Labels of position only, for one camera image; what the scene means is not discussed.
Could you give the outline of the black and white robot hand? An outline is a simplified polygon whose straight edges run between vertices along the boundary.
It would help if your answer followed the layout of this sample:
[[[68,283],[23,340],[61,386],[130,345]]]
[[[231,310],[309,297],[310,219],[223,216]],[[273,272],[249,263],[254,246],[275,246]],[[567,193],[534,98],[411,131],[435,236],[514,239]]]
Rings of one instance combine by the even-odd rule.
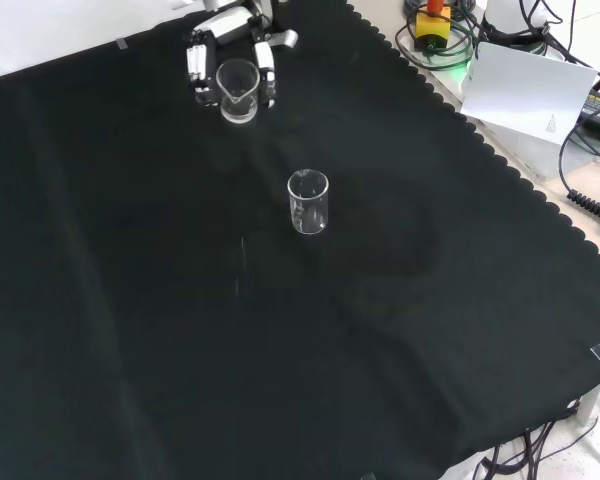
[[[294,48],[298,34],[280,30],[274,22],[276,1],[184,1],[198,11],[213,15],[187,35],[189,86],[196,101],[205,107],[219,105],[216,50],[220,46],[250,37],[254,42],[256,69],[263,85],[261,102],[272,108],[277,100],[276,68],[272,49]]]

